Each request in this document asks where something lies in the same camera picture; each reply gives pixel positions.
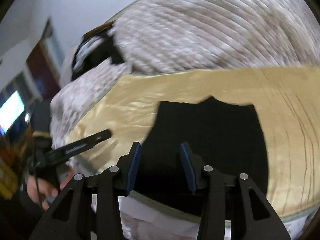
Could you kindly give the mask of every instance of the metal pin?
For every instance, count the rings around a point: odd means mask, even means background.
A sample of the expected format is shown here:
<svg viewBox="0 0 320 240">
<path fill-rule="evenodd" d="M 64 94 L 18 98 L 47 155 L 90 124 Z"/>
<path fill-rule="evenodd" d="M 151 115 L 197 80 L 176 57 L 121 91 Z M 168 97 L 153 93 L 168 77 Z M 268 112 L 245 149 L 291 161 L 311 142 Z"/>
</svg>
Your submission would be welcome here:
<svg viewBox="0 0 320 240">
<path fill-rule="evenodd" d="M 109 168 L 109 171 L 111 171 L 111 172 L 117 172 L 117 171 L 119 171 L 119 167 L 118 167 L 118 166 L 111 166 L 111 167 Z"/>
<path fill-rule="evenodd" d="M 241 178 L 241 179 L 247 179 L 247 178 L 249 178 L 249 176 L 248 176 L 248 174 L 246 174 L 246 173 L 241 173 L 241 174 L 240 174 L 240 178 Z"/>
<path fill-rule="evenodd" d="M 212 168 L 212 166 L 210 166 L 210 165 L 206 165 L 206 166 L 204 166 L 203 167 L 203 169 L 205 170 L 205 171 L 213 171 L 213 168 Z"/>
<path fill-rule="evenodd" d="M 73 177 L 75 180 L 81 180 L 83 178 L 82 174 L 78 173 Z"/>
</svg>

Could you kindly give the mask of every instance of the gold satin pillow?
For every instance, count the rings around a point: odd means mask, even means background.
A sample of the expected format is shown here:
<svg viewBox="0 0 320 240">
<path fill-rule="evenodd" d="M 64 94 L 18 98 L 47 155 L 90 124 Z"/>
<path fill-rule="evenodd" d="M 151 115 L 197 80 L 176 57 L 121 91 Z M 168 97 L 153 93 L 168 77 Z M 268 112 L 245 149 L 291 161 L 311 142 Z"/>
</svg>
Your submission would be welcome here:
<svg viewBox="0 0 320 240">
<path fill-rule="evenodd" d="M 254 104 L 269 165 L 267 199 L 280 217 L 320 202 L 320 70 L 262 68 L 126 75 L 79 121 L 66 143 L 110 128 L 114 135 L 81 157 L 95 170 L 115 165 L 143 142 L 161 100 L 197 103 L 208 95 Z"/>
</svg>

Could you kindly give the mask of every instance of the white wall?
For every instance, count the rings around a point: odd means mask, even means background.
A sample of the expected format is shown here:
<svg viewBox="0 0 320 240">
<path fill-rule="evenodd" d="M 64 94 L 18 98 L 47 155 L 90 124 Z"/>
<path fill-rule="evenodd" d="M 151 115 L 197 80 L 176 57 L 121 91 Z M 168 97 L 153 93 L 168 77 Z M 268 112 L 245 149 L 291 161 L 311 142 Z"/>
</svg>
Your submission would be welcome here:
<svg viewBox="0 0 320 240">
<path fill-rule="evenodd" d="M 26 59 L 31 52 L 29 40 L 25 39 L 1 56 L 0 90 L 2 90 L 21 71 L 25 73 L 27 84 L 34 96 L 40 97 L 31 73 L 27 67 Z"/>
<path fill-rule="evenodd" d="M 0 56 L 25 40 L 36 0 L 15 0 L 0 22 Z"/>
<path fill-rule="evenodd" d="M 103 24 L 136 0 L 37 0 L 30 25 L 30 46 L 39 41 L 47 19 L 66 53 L 83 34 Z"/>
</svg>

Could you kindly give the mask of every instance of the wooden door frame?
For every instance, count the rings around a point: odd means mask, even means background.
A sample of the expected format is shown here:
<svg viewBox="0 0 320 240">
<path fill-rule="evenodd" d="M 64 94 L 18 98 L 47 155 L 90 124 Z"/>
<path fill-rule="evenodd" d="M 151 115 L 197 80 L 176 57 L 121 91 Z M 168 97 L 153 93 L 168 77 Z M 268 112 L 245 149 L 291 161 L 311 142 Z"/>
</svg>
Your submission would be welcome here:
<svg viewBox="0 0 320 240">
<path fill-rule="evenodd" d="M 41 48 L 41 51 L 44 55 L 44 59 L 45 61 L 47 62 L 48 66 L 49 66 L 49 69 L 55 79 L 55 81 L 57 82 L 58 86 L 60 86 L 60 77 L 59 77 L 59 74 L 57 72 L 57 70 L 55 69 L 55 67 L 53 66 L 53 63 L 52 63 L 52 60 L 50 59 L 49 57 L 49 54 L 45 48 L 45 45 L 44 45 L 44 38 L 41 38 L 38 42 L 40 48 Z"/>
</svg>

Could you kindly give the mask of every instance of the tv screen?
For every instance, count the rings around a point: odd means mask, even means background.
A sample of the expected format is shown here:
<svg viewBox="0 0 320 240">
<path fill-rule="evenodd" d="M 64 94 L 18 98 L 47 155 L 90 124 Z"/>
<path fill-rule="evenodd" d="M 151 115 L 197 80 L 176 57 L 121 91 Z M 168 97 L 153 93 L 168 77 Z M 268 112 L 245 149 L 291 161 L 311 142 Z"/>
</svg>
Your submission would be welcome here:
<svg viewBox="0 0 320 240">
<path fill-rule="evenodd" d="M 24 111 L 24 104 L 18 91 L 15 91 L 0 108 L 0 130 L 6 133 Z"/>
</svg>

